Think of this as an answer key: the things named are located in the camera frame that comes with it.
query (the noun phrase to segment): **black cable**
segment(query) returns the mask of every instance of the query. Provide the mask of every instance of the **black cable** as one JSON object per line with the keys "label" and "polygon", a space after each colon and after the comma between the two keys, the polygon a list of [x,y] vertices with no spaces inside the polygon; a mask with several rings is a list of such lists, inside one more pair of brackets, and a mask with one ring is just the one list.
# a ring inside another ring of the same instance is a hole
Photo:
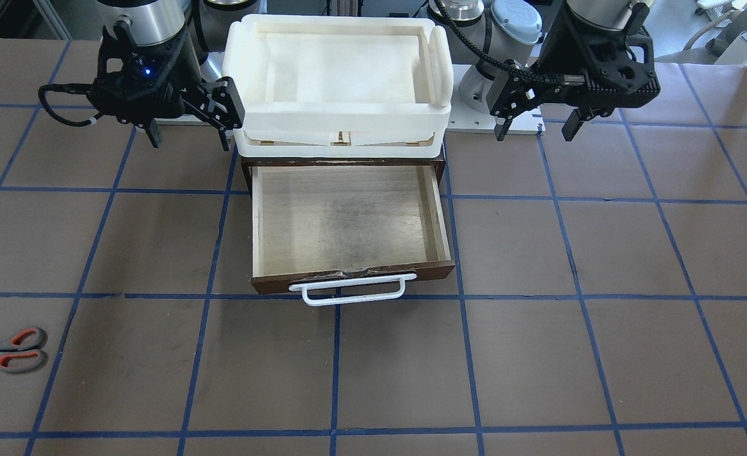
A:
{"label": "black cable", "polygon": [[475,55],[481,58],[481,60],[485,61],[489,65],[498,68],[500,70],[503,70],[506,73],[509,73],[510,75],[513,75],[515,77],[520,78],[521,80],[532,80],[540,83],[546,83],[546,82],[553,82],[547,80],[544,76],[541,75],[535,75],[532,72],[526,72],[526,70],[520,70],[514,67],[511,67],[502,61],[495,60],[492,56],[486,54],[483,52],[482,49],[478,48],[475,43],[472,43],[469,41],[469,38],[466,37],[466,35],[461,32],[461,29],[457,27],[457,24],[454,20],[452,20],[452,17],[449,16],[449,12],[446,11],[446,6],[444,6],[444,3],[442,0],[434,0],[435,4],[438,6],[438,10],[440,10],[440,14],[444,17],[444,20],[446,20],[446,23],[449,24],[449,28],[452,29],[452,31],[455,33],[458,40],[460,40],[464,46],[469,48]]}
{"label": "black cable", "polygon": [[69,93],[71,95],[86,95],[91,89],[91,84],[46,84],[38,87],[38,101],[41,102],[41,106],[44,107],[46,113],[48,113],[51,118],[57,120],[58,122],[61,122],[61,124],[68,125],[69,127],[87,127],[94,124],[95,121],[103,117],[103,115],[98,112],[93,116],[94,120],[92,120],[91,118],[87,118],[86,120],[82,120],[79,122],[68,120],[61,117],[60,115],[55,113],[54,110],[52,110],[52,106],[49,105],[49,101],[46,101],[46,93],[60,92]]}
{"label": "black cable", "polygon": [[429,5],[429,0],[425,0],[424,3],[421,3],[421,6],[419,6],[419,9],[416,9],[416,12],[413,13],[413,17],[416,17],[421,12],[421,8],[424,8],[426,5]]}

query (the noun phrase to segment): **drawer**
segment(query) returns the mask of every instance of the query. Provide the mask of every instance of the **drawer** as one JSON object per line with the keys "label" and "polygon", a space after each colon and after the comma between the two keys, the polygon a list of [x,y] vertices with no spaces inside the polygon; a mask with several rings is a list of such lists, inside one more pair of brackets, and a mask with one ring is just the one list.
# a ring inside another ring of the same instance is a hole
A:
{"label": "drawer", "polygon": [[[252,286],[300,291],[309,305],[396,298],[408,280],[449,275],[431,165],[252,168]],[[313,298],[309,291],[397,282],[392,293]]]}

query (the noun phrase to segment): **white cylinder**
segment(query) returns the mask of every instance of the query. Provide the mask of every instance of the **white cylinder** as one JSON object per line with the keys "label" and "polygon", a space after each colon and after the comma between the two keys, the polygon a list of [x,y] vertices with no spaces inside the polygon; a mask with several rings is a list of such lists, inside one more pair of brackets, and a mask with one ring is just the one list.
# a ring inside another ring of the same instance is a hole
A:
{"label": "white cylinder", "polygon": [[747,31],[741,32],[714,64],[747,66]]}

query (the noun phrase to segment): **grid pattern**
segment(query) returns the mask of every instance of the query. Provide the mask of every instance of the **grid pattern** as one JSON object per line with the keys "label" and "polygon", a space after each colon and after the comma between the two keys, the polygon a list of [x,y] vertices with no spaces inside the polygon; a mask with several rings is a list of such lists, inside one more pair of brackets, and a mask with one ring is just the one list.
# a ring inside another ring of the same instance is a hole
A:
{"label": "grid pattern", "polygon": [[[21,46],[43,55],[49,81],[68,82],[60,80],[67,54],[87,44],[61,44],[56,52],[54,42],[0,41],[1,68],[15,64],[4,60],[5,50]],[[706,109],[701,72],[661,66],[659,74],[668,76],[656,101],[657,112],[669,118],[677,109],[668,106],[671,96],[686,98],[688,91],[700,119],[645,122],[637,112],[633,121],[622,110],[596,121],[562,149],[582,154],[583,170],[559,150],[556,132],[510,138],[493,146],[504,152],[509,184],[490,186],[477,182],[478,167],[493,165],[475,156],[486,147],[477,142],[482,137],[449,135],[442,192],[458,264],[454,276],[411,284],[397,302],[331,309],[305,308],[298,295],[255,295],[240,272],[220,276],[224,263],[242,265],[251,255],[232,248],[245,245],[234,238],[243,233],[237,220],[248,219],[249,200],[235,177],[236,150],[226,175],[223,156],[212,169],[196,162],[193,180],[186,177],[180,186],[182,178],[162,177],[159,163],[189,170],[194,162],[183,153],[177,158],[174,143],[190,135],[199,141],[199,133],[183,129],[152,161],[138,132],[119,127],[117,137],[115,125],[79,139],[100,160],[95,175],[75,173],[67,153],[66,170],[38,177],[45,167],[39,154],[49,153],[38,145],[56,141],[65,127],[39,123],[49,119],[31,100],[0,102],[3,113],[26,113],[17,142],[0,151],[8,160],[0,167],[0,331],[16,329],[8,324],[19,320],[45,321],[53,335],[47,369],[26,379],[0,375],[0,391],[28,385],[17,398],[23,405],[0,406],[0,417],[16,415],[0,418],[0,454],[239,448],[483,456],[515,448],[625,455],[651,453],[646,445],[652,442],[674,454],[747,454],[747,340],[740,340],[747,333],[747,123]],[[728,76],[744,81],[729,102],[747,112],[747,74]],[[0,98],[15,98],[4,93],[8,84],[28,84],[35,93],[41,82],[2,77]],[[716,80],[714,87],[735,86]],[[563,122],[559,107],[546,108],[546,122]],[[81,115],[87,107],[61,109]],[[715,109],[721,109],[718,100]],[[668,132],[711,135],[724,166],[701,173],[709,176],[703,184],[730,174],[737,187],[710,197],[669,191],[657,155],[666,144],[646,139]],[[608,150],[588,140],[599,135],[611,143]],[[218,147],[202,147],[203,161],[208,148]],[[628,161],[614,162],[613,154],[623,151]],[[526,162],[523,170],[512,169],[514,160]],[[156,170],[139,168],[142,162]],[[596,168],[607,182],[568,182],[573,175],[590,179]],[[622,178],[614,181],[613,174]],[[11,175],[16,185],[8,185]],[[525,187],[510,184],[524,178]],[[44,179],[54,184],[41,184]],[[99,184],[105,179],[111,184]],[[661,198],[659,191],[675,197]],[[32,205],[38,207],[28,211]],[[628,219],[634,222],[625,224]],[[694,219],[701,226],[692,225]],[[726,225],[730,219],[735,223]],[[74,228],[61,231],[60,224]],[[145,237],[135,232],[141,226],[158,231]],[[592,235],[597,231],[599,239]],[[704,256],[708,246],[696,244],[706,241],[719,242],[712,245],[718,256]],[[30,248],[35,244],[46,246]],[[122,245],[128,254],[118,250]],[[69,260],[55,265],[51,256]],[[15,262],[23,266],[8,277],[5,269]],[[174,262],[185,268],[168,266]],[[515,263],[521,267],[515,270]],[[622,271],[617,278],[602,280],[616,271]],[[677,328],[669,326],[675,321]],[[527,327],[533,330],[523,331]],[[376,331],[383,334],[371,334]],[[635,344],[646,347],[643,355]],[[134,346],[145,346],[141,355],[155,363],[129,356]],[[90,350],[99,355],[84,363]],[[139,367],[125,369],[126,361]],[[640,376],[661,381],[662,389],[646,390],[635,382]],[[292,389],[288,378],[303,383]],[[653,407],[640,405],[645,391]]]}

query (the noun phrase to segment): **white bin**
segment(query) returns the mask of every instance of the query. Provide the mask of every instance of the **white bin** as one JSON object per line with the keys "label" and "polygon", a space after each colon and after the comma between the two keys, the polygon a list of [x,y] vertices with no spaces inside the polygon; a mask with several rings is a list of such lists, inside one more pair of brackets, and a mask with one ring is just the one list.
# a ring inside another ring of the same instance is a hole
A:
{"label": "white bin", "polygon": [[434,158],[452,60],[422,18],[248,15],[229,28],[223,75],[246,112],[243,156]]}

